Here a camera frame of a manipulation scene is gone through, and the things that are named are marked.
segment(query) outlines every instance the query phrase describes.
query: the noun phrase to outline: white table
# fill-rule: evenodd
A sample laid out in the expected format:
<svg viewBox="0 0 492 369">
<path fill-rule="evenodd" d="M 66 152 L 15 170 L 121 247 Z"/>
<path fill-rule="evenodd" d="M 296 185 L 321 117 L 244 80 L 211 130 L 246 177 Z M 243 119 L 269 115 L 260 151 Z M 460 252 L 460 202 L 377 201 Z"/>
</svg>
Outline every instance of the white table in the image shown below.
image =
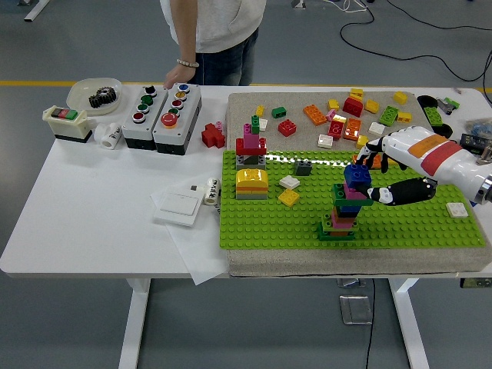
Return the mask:
<svg viewBox="0 0 492 369">
<path fill-rule="evenodd" d="M 96 117 L 97 121 L 123 121 L 140 90 L 141 86 L 125 85 L 118 109 L 108 116 Z M 114 151 L 98 147 L 92 138 L 87 144 L 56 140 L 0 259 L 0 268 L 12 277 L 126 278 L 133 295 L 120 367 L 136 367 L 151 279 L 190 277 L 166 228 L 152 222 L 154 208 L 150 194 L 191 176 L 206 178 L 221 167 L 222 150 L 206 148 L 201 142 L 201 131 L 209 122 L 224 120 L 230 93 L 349 90 L 204 86 L 201 88 L 203 108 L 183 157 L 131 150 L 124 140 L 120 140 Z M 460 102 L 460 109 L 447 121 L 454 129 L 451 138 L 458 141 L 465 120 L 492 114 L 483 96 L 472 89 L 464 89 L 462 95 L 451 88 L 364 90 L 403 90 L 416 96 L 449 97 Z M 492 205 L 476 207 L 476 213 L 479 220 L 490 219 Z M 492 239 L 490 227 L 486 232 Z M 458 278 L 458 275 L 459 278 L 491 276 L 492 264 L 479 273 L 439 274 L 438 277 Z M 428 367 L 407 293 L 417 279 L 392 275 L 390 284 L 411 365 Z"/>
</svg>

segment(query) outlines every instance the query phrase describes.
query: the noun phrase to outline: orange lego brick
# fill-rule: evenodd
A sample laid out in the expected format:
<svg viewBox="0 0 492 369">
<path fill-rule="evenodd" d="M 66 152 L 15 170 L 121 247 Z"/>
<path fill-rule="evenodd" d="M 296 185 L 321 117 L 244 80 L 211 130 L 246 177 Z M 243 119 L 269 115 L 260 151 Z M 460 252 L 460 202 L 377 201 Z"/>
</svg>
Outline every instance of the orange lego brick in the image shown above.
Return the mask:
<svg viewBox="0 0 492 369">
<path fill-rule="evenodd" d="M 302 111 L 311 119 L 314 125 L 322 125 L 328 121 L 316 105 L 308 105 Z"/>
<path fill-rule="evenodd" d="M 359 119 L 349 118 L 347 127 L 345 128 L 344 138 L 347 140 L 356 141 L 359 138 L 362 122 Z"/>
</svg>

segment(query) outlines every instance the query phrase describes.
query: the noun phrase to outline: white lego brick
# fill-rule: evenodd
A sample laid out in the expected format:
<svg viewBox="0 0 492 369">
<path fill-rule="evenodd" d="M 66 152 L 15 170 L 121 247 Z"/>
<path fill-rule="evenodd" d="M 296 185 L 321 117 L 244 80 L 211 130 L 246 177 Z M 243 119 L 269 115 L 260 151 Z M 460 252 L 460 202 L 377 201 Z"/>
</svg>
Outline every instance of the white lego brick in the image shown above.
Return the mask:
<svg viewBox="0 0 492 369">
<path fill-rule="evenodd" d="M 385 127 L 385 125 L 380 125 L 379 123 L 373 121 L 369 127 L 369 132 L 374 135 L 382 135 Z"/>
<path fill-rule="evenodd" d="M 265 132 L 267 130 L 268 119 L 260 118 L 260 131 Z"/>
<path fill-rule="evenodd" d="M 468 216 L 467 209 L 462 202 L 448 202 L 446 209 L 452 218 L 466 218 Z"/>
<path fill-rule="evenodd" d="M 331 148 L 331 146 L 333 146 L 333 137 L 320 135 L 320 137 L 317 139 L 317 146 L 319 148 Z"/>
<path fill-rule="evenodd" d="M 288 188 L 290 190 L 293 190 L 294 188 L 298 187 L 301 184 L 301 182 L 297 179 L 292 177 L 291 175 L 288 175 L 287 177 L 283 177 L 280 180 L 280 186 L 284 188 Z"/>
<path fill-rule="evenodd" d="M 169 223 L 192 226 L 204 197 L 204 191 L 169 188 L 161 198 L 154 218 Z"/>
</svg>

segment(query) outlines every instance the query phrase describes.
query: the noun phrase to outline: black cable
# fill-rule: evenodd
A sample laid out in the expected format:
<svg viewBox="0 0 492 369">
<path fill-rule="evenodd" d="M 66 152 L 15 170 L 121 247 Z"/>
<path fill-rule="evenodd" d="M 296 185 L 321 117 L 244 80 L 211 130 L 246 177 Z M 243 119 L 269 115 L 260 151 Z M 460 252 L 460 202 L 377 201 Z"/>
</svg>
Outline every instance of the black cable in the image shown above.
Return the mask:
<svg viewBox="0 0 492 369">
<path fill-rule="evenodd" d="M 366 369 L 369 368 L 369 352 L 371 351 L 372 344 L 372 332 L 374 329 L 374 306 L 376 303 L 376 282 L 374 282 L 374 278 L 372 278 L 372 322 L 371 322 L 371 335 L 369 336 L 369 345 L 367 346 L 367 354 L 366 354 Z"/>
<path fill-rule="evenodd" d="M 477 81 L 479 80 L 480 78 L 483 79 L 483 86 L 484 86 L 484 96 L 485 98 L 492 104 L 492 101 L 489 99 L 489 97 L 487 96 L 487 93 L 485 91 L 485 74 L 490 66 L 490 58 L 492 56 L 492 50 L 490 51 L 490 54 L 487 58 L 487 62 L 485 63 L 485 68 L 484 68 L 484 72 L 482 74 L 480 74 L 478 77 L 476 78 L 473 78 L 473 79 L 467 79 L 467 78 L 463 78 L 463 77 L 460 77 L 459 75 L 457 75 L 450 67 L 449 65 L 447 65 L 447 63 L 445 62 L 445 60 L 443 60 L 441 57 L 439 56 L 436 56 L 436 55 L 418 55 L 418 56 L 412 56 L 410 58 L 398 58 L 396 56 L 391 56 L 391 55 L 387 55 L 387 54 L 383 54 L 383 53 L 380 53 L 380 52 L 373 52 L 371 50 L 367 50 L 365 48 L 360 48 L 354 44 L 352 44 L 351 42 L 349 42 L 343 35 L 343 31 L 346 27 L 350 26 L 350 25 L 369 25 L 371 23 L 373 23 L 376 19 L 374 17 L 374 14 L 372 13 L 372 11 L 366 6 L 366 4 L 361 0 L 362 4 L 364 4 L 364 6 L 366 7 L 367 11 L 369 12 L 369 14 L 371 15 L 371 20 L 369 22 L 351 22 L 351 23 L 347 23 L 346 25 L 342 26 L 342 28 L 340 28 L 340 37 L 341 39 L 349 46 L 351 46 L 352 48 L 355 48 L 359 51 L 362 51 L 362 52 L 367 52 L 369 54 L 373 54 L 373 55 L 378 55 L 378 56 L 383 56 L 385 58 L 390 58 L 390 59 L 393 59 L 393 60 L 398 60 L 398 61 L 401 61 L 401 62 L 406 62 L 406 61 L 410 61 L 410 60 L 414 60 L 414 59 L 419 59 L 419 58 L 435 58 L 435 59 L 438 59 L 440 60 L 444 66 L 446 67 L 446 69 L 452 74 L 454 75 L 456 78 L 460 79 L 461 81 L 465 81 L 465 82 L 474 82 L 474 81 Z M 394 4 L 392 4 L 389 0 L 387 0 L 388 3 L 390 3 L 391 5 L 393 5 L 395 8 L 398 8 L 397 6 L 395 6 Z M 476 29 L 480 29 L 480 30 L 484 30 L 484 31 L 492 31 L 492 29 L 488 29 L 488 28 L 479 28 L 479 27 L 473 27 L 473 26 L 458 26 L 458 27 L 453 27 L 453 28 L 442 28 L 442 27 L 439 27 L 439 26 L 435 26 L 435 25 L 431 25 L 429 23 L 426 23 L 426 22 L 423 22 L 423 21 L 420 21 L 418 19 L 416 19 L 415 17 L 409 15 L 405 10 L 403 9 L 400 9 L 402 12 L 404 12 L 405 14 L 407 14 L 409 17 L 411 17 L 412 19 L 415 19 L 417 22 L 420 22 L 420 23 L 424 23 L 426 25 L 430 25 L 432 27 L 435 27 L 435 28 L 441 28 L 441 29 L 454 29 L 454 28 L 476 28 Z"/>
</svg>

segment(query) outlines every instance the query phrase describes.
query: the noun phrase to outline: gray control box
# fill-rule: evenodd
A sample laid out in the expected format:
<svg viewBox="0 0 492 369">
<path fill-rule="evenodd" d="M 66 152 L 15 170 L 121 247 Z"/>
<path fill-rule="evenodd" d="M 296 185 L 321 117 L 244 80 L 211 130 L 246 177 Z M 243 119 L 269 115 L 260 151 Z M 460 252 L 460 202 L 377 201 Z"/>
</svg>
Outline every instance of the gray control box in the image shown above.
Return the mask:
<svg viewBox="0 0 492 369">
<path fill-rule="evenodd" d="M 155 146 L 158 152 L 163 154 L 184 155 L 191 139 L 194 126 L 196 125 L 198 114 L 201 109 L 201 92 L 198 85 L 175 84 L 169 90 L 169 98 L 162 108 L 161 115 L 174 108 L 173 101 L 178 100 L 176 94 L 186 93 L 186 100 L 183 101 L 182 109 L 179 110 L 179 118 L 173 128 L 166 128 L 158 119 L 154 127 L 153 135 Z"/>
<path fill-rule="evenodd" d="M 147 95 L 145 88 L 143 88 L 135 100 L 133 109 L 121 127 L 123 136 L 125 137 L 129 148 L 140 148 L 143 150 L 156 149 L 152 130 L 154 129 L 156 121 L 161 116 L 162 107 L 168 100 L 169 93 L 168 90 L 162 86 L 156 87 L 155 92 L 157 92 L 157 95 L 152 98 L 152 105 L 148 106 L 148 113 L 145 114 L 145 121 L 142 123 L 135 123 L 133 120 L 134 114 L 138 113 L 137 107 L 142 104 L 142 97 Z"/>
</svg>

